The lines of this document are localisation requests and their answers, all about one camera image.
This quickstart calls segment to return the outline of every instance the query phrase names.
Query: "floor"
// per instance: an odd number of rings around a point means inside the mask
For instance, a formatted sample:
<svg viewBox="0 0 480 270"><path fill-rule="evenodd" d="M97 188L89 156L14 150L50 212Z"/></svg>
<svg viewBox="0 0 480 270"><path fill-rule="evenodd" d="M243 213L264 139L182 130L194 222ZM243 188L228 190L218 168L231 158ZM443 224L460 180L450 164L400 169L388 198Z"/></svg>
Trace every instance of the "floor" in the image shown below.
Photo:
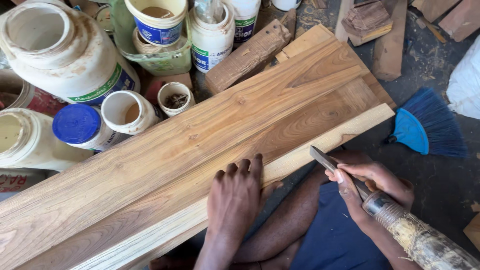
<svg viewBox="0 0 480 270"><path fill-rule="evenodd" d="M340 1L328 1L328 9L319 10L304 0L297 9L296 37L313 25L322 23L334 32ZM258 27L261 28L274 18L281 18L283 12L274 7L261 10ZM380 81L392 99L401 105L421 86L432 87L447 100L445 92L450 73L462 59L465 52L480 31L462 42L454 42L439 30L447 39L441 43L427 28L420 29L415 17L407 16L405 40L413 42L402 59L402 76L392 82ZM367 67L371 68L374 41L354 48ZM204 85L204 75L192 69L197 101L211 97ZM362 150L374 160L381 161L397 176L409 179L415 185L415 203L412 213L443 232L472 255L480 258L480 252L463 234L463 228L480 212L480 207L472 207L480 202L480 121L456 115L469 148L470 157L455 159L433 155L421 155L402 144L384 145L383 140L392 132L394 119L385 121L343 145L345 149ZM284 196L311 170L313 163L306 165L284 179L285 186L269 200L265 209L252 226L252 234L275 210ZM186 245L200 248L204 232L199 233Z"/></svg>

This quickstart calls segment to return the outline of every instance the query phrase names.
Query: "wood knot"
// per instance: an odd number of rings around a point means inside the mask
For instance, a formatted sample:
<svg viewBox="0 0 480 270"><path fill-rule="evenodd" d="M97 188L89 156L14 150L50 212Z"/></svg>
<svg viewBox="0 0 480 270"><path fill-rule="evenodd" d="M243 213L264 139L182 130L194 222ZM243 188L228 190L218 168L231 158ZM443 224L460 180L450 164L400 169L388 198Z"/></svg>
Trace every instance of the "wood knot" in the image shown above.
<svg viewBox="0 0 480 270"><path fill-rule="evenodd" d="M244 97L239 97L239 98L237 99L237 102L238 102L240 105L242 105L243 103L247 102L247 100L246 100Z"/></svg>

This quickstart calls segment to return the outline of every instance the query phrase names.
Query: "green plastic container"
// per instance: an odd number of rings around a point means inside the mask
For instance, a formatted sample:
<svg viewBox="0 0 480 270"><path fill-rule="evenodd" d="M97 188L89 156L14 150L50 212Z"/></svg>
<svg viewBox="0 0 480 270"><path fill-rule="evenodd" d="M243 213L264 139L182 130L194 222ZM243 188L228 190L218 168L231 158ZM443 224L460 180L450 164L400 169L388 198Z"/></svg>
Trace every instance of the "green plastic container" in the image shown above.
<svg viewBox="0 0 480 270"><path fill-rule="evenodd" d="M190 20L185 16L183 32L187 33L187 42L178 50L154 53L138 54L133 45L132 33L135 29L133 15L125 6L124 0L110 0L110 20L113 24L113 37L120 53L133 62L139 63L143 68L154 76L168 76L187 73L192 68L192 34L190 32Z"/></svg>

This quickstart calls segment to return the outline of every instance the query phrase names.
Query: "blue shorts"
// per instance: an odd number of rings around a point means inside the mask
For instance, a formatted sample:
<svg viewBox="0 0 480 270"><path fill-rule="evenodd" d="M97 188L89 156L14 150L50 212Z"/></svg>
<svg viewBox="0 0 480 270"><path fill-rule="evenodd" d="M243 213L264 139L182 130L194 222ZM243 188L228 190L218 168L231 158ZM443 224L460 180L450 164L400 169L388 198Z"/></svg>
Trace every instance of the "blue shorts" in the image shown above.
<svg viewBox="0 0 480 270"><path fill-rule="evenodd" d="M318 212L290 270L386 270L390 263L350 218L331 182L320 186Z"/></svg>

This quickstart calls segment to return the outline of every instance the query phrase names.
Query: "right hand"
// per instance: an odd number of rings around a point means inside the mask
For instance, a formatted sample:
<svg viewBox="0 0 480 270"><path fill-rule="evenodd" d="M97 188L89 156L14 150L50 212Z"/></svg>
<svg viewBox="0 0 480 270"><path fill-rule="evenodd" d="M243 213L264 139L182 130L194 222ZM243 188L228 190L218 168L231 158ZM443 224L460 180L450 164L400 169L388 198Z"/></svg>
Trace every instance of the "right hand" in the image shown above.
<svg viewBox="0 0 480 270"><path fill-rule="evenodd" d="M383 164L379 162L355 165L339 163L337 167L335 173L326 170L325 174L331 181L338 183L338 191L345 200L352 219L364 233L375 230L375 227L380 224L363 210L358 190L345 172L366 181L366 185L371 191L384 191L405 210L410 211L412 208L414 200L412 183L405 179L398 179Z"/></svg>

